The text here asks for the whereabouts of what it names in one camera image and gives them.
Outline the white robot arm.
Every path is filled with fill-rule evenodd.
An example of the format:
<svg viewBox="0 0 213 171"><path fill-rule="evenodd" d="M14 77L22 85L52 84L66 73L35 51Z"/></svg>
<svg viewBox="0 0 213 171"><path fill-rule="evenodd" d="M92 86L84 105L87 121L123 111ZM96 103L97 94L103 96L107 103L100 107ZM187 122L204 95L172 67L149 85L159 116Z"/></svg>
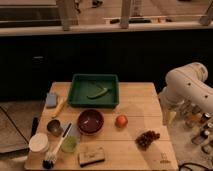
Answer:
<svg viewBox="0 0 213 171"><path fill-rule="evenodd" d="M205 84L207 78L208 70L199 62L172 69L166 74L166 86L158 95L164 125L173 119L171 111L178 109L185 101L194 103L203 112L213 114L213 88Z"/></svg>

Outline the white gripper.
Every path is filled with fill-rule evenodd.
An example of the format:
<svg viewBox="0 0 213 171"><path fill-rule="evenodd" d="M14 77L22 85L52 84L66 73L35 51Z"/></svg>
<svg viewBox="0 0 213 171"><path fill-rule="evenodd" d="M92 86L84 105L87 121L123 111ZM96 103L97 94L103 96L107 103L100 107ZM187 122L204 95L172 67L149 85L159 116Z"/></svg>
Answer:
<svg viewBox="0 0 213 171"><path fill-rule="evenodd" d="M163 100L160 101L160 104L163 114L163 124L168 126L176 116L176 105L164 102Z"/></svg>

